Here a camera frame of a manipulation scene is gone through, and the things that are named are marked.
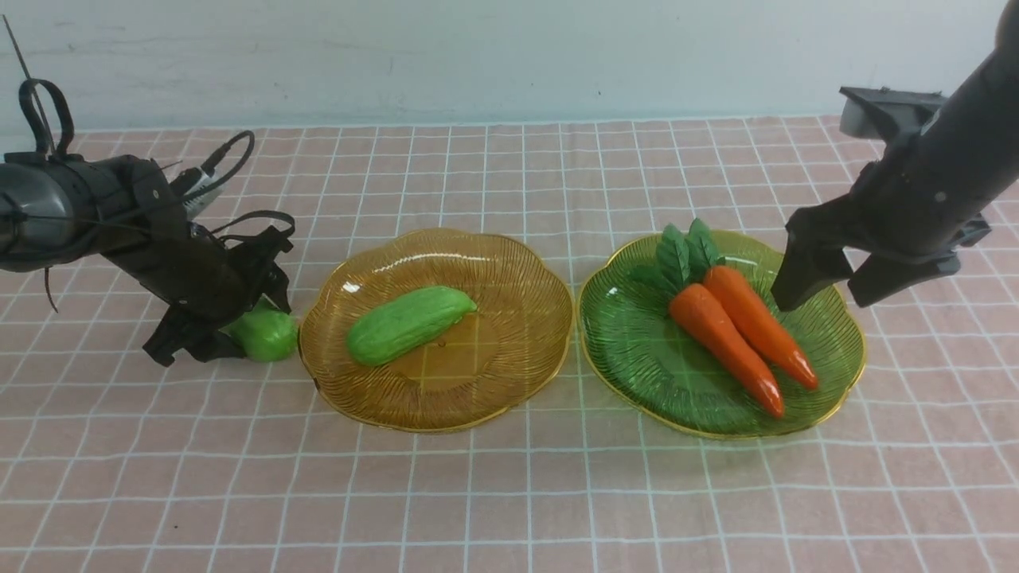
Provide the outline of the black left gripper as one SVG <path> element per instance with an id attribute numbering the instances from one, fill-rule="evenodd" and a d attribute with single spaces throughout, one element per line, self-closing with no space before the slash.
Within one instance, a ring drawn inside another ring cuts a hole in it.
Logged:
<path id="1" fill-rule="evenodd" d="M 216 170 L 221 160 L 210 158 L 200 166 Z M 287 226 L 269 224 L 262 232 L 248 235 L 228 233 L 226 226 L 210 231 L 187 220 L 181 205 L 143 216 L 135 224 L 155 221 L 153 231 L 120 229 L 115 235 L 118 242 L 101 251 L 102 257 L 169 306 L 143 344 L 143 351 L 157 364 L 171 366 L 181 349 L 201 363 L 245 359 L 240 342 L 225 332 L 230 323 L 263 298 L 291 314 L 290 277 L 275 259 L 294 249 L 294 219 L 261 210 L 229 223 L 252 219 L 275 219 Z"/>

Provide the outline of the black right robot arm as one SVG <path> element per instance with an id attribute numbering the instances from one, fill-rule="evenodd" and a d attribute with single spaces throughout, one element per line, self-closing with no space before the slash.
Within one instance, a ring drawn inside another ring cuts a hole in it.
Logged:
<path id="1" fill-rule="evenodd" d="M 952 95 L 844 86 L 843 134 L 884 142 L 844 195 L 794 210 L 771 287 L 792 311 L 848 284 L 859 307 L 956 275 L 957 249 L 990 233 L 983 209 L 1018 175 L 1017 4 L 989 56 Z"/>

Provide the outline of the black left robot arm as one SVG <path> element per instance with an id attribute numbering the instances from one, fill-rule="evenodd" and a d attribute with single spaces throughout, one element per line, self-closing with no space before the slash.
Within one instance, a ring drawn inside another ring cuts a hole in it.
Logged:
<path id="1" fill-rule="evenodd" d="M 143 345 L 162 366 L 171 366 L 181 349 L 201 363 L 271 362 L 294 352 L 290 279 L 276 263 L 292 249 L 294 218 L 275 210 L 248 212 L 243 220 L 280 222 L 254 236 L 197 221 L 251 157 L 251 131 L 168 179 L 152 159 L 124 154 L 88 161 L 70 152 L 72 114 L 51 81 L 23 80 L 18 97 L 36 145 L 2 161 L 4 271 L 50 271 L 104 257 L 167 305 Z"/>

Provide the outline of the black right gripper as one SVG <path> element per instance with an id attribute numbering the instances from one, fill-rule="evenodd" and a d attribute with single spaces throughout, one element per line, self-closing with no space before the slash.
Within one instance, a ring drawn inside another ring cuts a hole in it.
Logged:
<path id="1" fill-rule="evenodd" d="M 993 156 L 902 142 L 866 166 L 850 192 L 800 209 L 787 222 L 787 249 L 771 287 L 790 312 L 819 291 L 848 280 L 860 308 L 900 291 L 956 275 L 957 247 L 990 232 Z M 855 271 L 843 249 L 869 251 Z"/>

